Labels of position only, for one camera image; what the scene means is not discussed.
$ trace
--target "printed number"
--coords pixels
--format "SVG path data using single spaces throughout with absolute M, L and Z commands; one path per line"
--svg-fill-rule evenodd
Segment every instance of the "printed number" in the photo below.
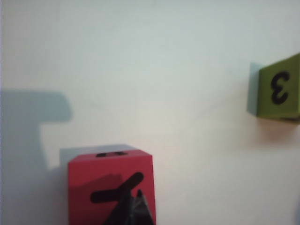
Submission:
M 274 90 L 272 94 L 272 102 L 277 105 L 284 103 L 288 97 L 287 92 L 283 93 L 281 97 L 278 96 L 278 94 L 283 89 L 281 85 L 277 84 L 278 80 L 281 78 L 284 79 L 285 81 L 288 81 L 290 79 L 290 75 L 288 72 L 280 72 L 276 74 L 271 81 L 271 88 Z

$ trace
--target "black symbol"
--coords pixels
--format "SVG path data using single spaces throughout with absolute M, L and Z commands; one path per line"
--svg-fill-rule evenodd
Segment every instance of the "black symbol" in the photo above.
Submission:
M 278 96 L 278 94 L 283 89 L 282 85 L 277 84 L 277 81 L 280 78 L 284 79 L 285 81 L 288 81 L 290 79 L 290 75 L 288 72 L 280 72 L 280 73 L 276 74 L 271 81 L 271 88 L 274 90 L 274 92 L 272 94 L 272 102 L 277 105 L 284 103 L 288 97 L 287 92 L 283 93 L 283 95 L 281 97 Z
M 124 192 L 135 188 L 144 179 L 141 172 L 136 172 L 122 183 L 117 189 L 95 191 L 90 195 L 92 203 L 106 203 L 112 201 L 119 201 Z

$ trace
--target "lime green cube face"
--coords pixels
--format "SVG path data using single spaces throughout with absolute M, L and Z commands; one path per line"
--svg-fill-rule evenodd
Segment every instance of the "lime green cube face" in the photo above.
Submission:
M 259 71 L 257 116 L 300 122 L 300 53 Z

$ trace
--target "black object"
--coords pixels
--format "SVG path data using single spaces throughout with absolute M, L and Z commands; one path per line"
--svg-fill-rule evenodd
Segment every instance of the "black object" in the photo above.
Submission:
M 102 225 L 154 225 L 142 191 L 138 190 L 136 197 L 131 195 L 131 190 L 143 179 L 144 175 L 136 172 L 117 189 L 95 191 L 90 195 L 92 203 L 119 201 Z
M 136 197 L 126 191 L 103 225 L 154 225 L 142 191 Z
M 106 203 L 112 201 L 119 201 L 124 192 L 135 188 L 144 179 L 144 175 L 141 172 L 136 172 L 129 177 L 123 184 L 117 189 L 95 191 L 90 195 L 90 201 L 92 203 Z

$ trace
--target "cube top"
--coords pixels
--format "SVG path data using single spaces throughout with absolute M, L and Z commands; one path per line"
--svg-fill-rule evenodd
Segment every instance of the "cube top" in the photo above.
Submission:
M 98 154 L 97 153 L 83 154 L 75 157 L 69 163 L 132 158 L 132 157 L 142 157 L 142 156 L 151 156 L 151 155 L 142 150 L 126 150 L 126 151 L 106 152 L 106 153 L 98 153 Z

